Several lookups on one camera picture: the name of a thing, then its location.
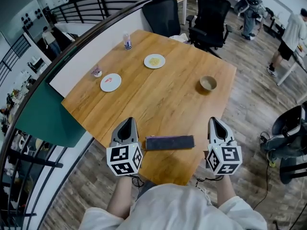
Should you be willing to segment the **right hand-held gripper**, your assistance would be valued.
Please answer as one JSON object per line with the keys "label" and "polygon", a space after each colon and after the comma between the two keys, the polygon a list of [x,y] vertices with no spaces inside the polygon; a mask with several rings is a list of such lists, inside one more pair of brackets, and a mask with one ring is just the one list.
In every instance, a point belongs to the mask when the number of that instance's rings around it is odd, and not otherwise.
{"label": "right hand-held gripper", "polygon": [[242,164],[241,147],[232,129],[222,120],[211,117],[208,122],[208,154],[206,168],[214,175],[232,175]]}

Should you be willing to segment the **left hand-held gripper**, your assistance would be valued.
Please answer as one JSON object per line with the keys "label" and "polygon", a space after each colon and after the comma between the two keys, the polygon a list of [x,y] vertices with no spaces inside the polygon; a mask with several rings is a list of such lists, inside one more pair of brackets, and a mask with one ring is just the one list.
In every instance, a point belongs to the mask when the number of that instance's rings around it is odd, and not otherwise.
{"label": "left hand-held gripper", "polygon": [[106,149],[107,165],[115,176],[137,174],[142,164],[142,145],[136,120],[129,117],[112,132],[110,147]]}

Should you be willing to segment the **purple cloth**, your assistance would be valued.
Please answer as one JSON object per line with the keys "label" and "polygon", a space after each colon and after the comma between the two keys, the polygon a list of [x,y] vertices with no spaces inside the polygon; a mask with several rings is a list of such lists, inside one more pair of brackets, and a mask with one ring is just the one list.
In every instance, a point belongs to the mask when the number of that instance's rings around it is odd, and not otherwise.
{"label": "purple cloth", "polygon": [[152,136],[145,141],[145,150],[185,150],[195,147],[193,136]]}

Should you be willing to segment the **person's left forearm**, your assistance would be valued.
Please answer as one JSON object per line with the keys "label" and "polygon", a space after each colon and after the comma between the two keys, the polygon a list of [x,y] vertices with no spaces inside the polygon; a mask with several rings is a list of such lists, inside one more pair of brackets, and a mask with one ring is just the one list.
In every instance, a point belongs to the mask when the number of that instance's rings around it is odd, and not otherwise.
{"label": "person's left forearm", "polygon": [[108,203],[107,212],[122,219],[130,214],[132,177],[119,177],[113,195]]}

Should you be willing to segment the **person's right forearm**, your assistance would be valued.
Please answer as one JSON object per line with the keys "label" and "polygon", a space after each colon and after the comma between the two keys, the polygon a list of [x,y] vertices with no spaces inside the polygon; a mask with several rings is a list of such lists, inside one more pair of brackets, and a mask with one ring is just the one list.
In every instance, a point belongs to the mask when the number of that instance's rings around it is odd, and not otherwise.
{"label": "person's right forearm", "polygon": [[223,203],[236,196],[229,175],[216,182],[217,205],[220,207]]}

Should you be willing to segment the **brown bowl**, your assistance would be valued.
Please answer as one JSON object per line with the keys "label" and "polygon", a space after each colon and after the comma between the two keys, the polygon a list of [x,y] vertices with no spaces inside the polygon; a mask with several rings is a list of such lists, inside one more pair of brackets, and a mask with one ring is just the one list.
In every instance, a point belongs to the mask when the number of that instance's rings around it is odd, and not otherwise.
{"label": "brown bowl", "polygon": [[217,81],[212,76],[203,76],[200,78],[200,85],[206,91],[212,91],[217,87]]}

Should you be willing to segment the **white plate with red food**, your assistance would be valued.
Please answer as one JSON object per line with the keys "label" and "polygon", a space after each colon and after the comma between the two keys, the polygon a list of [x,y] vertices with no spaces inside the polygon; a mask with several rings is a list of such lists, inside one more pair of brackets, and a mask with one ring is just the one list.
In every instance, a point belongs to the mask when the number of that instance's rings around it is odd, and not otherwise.
{"label": "white plate with red food", "polygon": [[103,77],[100,88],[104,92],[112,92],[121,85],[121,77],[116,73],[111,73]]}

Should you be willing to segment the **person's grey jeans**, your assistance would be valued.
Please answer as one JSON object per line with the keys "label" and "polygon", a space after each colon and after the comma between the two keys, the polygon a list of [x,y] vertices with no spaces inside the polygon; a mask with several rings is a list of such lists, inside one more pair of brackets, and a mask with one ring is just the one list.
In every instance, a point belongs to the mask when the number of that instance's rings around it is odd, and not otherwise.
{"label": "person's grey jeans", "polygon": [[145,192],[147,192],[149,189],[155,187],[156,184],[147,180],[145,181],[144,185],[141,187],[141,190],[137,196],[137,199],[139,199]]}

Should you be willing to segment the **black hard backpack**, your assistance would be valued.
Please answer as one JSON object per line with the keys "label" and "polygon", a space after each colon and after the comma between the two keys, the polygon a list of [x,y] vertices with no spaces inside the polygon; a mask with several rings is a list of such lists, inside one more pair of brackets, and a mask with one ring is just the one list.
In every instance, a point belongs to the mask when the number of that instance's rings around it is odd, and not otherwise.
{"label": "black hard backpack", "polygon": [[307,107],[302,104],[279,116],[272,126],[272,134],[277,138],[307,135]]}

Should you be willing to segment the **white plate with yellow food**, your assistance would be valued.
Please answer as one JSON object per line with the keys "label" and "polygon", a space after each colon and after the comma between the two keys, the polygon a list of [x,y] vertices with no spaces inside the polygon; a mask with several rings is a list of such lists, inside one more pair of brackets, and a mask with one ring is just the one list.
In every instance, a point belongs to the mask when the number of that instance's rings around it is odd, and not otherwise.
{"label": "white plate with yellow food", "polygon": [[150,69],[161,68],[165,64],[165,58],[160,54],[151,54],[144,59],[144,65]]}

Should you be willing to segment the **round white table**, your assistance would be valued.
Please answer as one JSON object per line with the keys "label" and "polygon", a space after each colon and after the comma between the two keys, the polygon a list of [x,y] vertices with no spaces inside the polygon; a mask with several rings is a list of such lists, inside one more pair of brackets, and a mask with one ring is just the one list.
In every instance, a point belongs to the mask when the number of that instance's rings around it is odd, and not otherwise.
{"label": "round white table", "polygon": [[307,161],[297,163],[296,158],[282,159],[279,173],[281,182],[289,184],[295,178],[307,176]]}

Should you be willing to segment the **green partition panel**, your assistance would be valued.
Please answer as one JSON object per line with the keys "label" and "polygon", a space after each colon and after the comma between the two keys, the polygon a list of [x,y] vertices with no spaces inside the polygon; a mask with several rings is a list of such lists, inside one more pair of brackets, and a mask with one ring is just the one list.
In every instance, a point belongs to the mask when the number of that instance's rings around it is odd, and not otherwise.
{"label": "green partition panel", "polygon": [[63,99],[46,81],[42,81],[22,110],[15,127],[53,145],[75,147],[85,129],[63,107]]}

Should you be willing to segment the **person's white shirt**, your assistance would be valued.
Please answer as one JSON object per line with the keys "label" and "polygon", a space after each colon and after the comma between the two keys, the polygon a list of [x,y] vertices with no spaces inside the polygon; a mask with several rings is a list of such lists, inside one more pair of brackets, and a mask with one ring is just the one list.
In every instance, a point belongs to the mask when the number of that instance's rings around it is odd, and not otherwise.
{"label": "person's white shirt", "polygon": [[164,184],[146,191],[126,219],[87,209],[79,230],[267,230],[267,223],[238,196],[215,207],[199,188]]}

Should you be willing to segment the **clear plastic bottle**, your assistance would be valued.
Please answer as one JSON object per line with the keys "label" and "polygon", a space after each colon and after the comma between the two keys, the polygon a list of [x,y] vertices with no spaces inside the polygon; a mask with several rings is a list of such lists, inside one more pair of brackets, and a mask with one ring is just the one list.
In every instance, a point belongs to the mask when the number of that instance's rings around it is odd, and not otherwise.
{"label": "clear plastic bottle", "polygon": [[124,32],[123,34],[123,42],[124,42],[124,47],[126,50],[129,50],[132,48],[130,35],[127,32]]}

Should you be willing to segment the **white cloth bag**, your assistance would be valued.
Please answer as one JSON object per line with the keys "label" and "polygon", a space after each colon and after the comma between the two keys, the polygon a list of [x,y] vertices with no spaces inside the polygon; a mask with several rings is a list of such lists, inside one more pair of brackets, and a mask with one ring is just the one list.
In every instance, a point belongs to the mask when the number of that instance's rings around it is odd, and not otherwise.
{"label": "white cloth bag", "polygon": [[184,44],[189,44],[189,39],[187,37],[187,35],[185,33],[182,33],[181,35],[174,35],[174,36],[170,36],[170,39],[182,42]]}

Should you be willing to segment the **black office chair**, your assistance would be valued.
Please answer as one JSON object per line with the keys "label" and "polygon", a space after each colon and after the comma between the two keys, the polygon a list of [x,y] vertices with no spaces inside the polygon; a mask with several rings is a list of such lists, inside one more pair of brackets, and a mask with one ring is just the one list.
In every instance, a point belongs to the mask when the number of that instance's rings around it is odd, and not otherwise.
{"label": "black office chair", "polygon": [[189,42],[196,48],[215,55],[222,48],[233,28],[225,24],[231,4],[228,0],[197,0],[197,16],[189,15]]}
{"label": "black office chair", "polygon": [[151,0],[142,12],[153,33],[165,37],[180,33],[177,0]]}

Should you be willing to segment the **black railing fence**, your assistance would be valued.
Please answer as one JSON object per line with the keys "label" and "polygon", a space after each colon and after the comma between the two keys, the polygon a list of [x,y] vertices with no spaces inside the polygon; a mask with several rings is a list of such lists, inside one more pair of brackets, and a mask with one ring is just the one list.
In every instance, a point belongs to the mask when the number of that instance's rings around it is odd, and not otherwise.
{"label": "black railing fence", "polygon": [[76,0],[51,9],[56,23],[99,23],[142,0]]}

